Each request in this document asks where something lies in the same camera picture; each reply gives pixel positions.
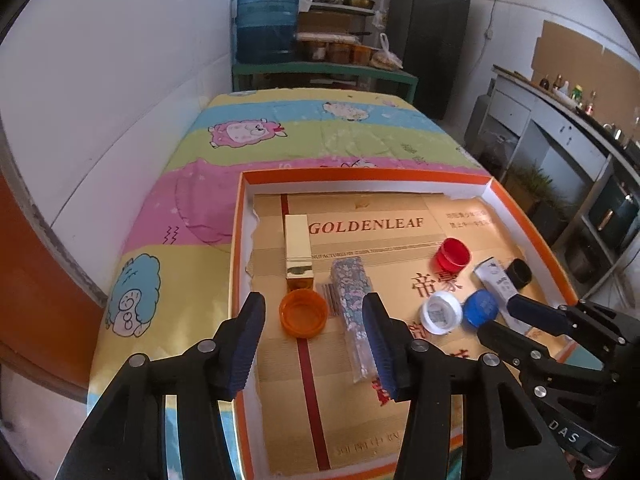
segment blue sheep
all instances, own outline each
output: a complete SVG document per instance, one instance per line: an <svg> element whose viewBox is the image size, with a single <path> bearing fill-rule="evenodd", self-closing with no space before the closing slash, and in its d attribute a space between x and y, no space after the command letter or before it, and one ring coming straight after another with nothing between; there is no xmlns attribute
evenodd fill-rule
<svg viewBox="0 0 640 480"><path fill-rule="evenodd" d="M109 298L106 325L123 337L140 337L149 328L160 298L160 262L140 254L129 260L118 276Z"/></svg>

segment pink sheep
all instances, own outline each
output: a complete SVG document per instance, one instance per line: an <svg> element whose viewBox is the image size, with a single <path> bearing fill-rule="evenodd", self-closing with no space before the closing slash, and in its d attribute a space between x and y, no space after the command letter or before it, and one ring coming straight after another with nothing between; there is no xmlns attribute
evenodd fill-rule
<svg viewBox="0 0 640 480"><path fill-rule="evenodd" d="M219 146L242 148L248 144L257 144L261 140L287 136L280 123L270 122L267 119L216 124L209 127L209 133L211 134L210 144L214 148Z"/></svg>

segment bed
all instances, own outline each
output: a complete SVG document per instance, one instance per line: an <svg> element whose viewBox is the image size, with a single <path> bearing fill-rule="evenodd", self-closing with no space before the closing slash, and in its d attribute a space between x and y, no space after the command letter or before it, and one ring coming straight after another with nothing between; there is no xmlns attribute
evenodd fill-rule
<svg viewBox="0 0 640 480"><path fill-rule="evenodd" d="M131 354L181 354L228 316L240 173L318 166L486 174L398 97L325 89L216 97L177 146L126 240L94 354L89 410ZM170 478L178 479L175 399L167 406L167 462ZM221 412L239 476L231 405Z"/></svg>

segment drawer handle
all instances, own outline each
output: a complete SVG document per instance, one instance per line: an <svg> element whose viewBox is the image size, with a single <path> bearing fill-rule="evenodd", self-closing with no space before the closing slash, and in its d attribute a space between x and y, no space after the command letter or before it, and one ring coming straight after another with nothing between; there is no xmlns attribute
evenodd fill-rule
<svg viewBox="0 0 640 480"><path fill-rule="evenodd" d="M602 231L607 226L607 224L609 223L609 220L611 220L612 216L613 216L613 209L609 209L607 211L607 214L604 215L604 218L602 219L600 224L598 224L598 227L596 227L596 231L597 232Z"/></svg>

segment black bottle cap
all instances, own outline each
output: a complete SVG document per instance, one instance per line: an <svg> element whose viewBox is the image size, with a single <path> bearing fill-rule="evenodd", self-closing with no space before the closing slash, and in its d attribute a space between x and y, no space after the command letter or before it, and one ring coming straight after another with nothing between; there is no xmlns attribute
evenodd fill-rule
<svg viewBox="0 0 640 480"><path fill-rule="evenodd" d="M516 258L511 262L511 265L507 267L506 273L516 290L521 290L531 283L531 269L529 269L529 266L519 258Z"/></svg>

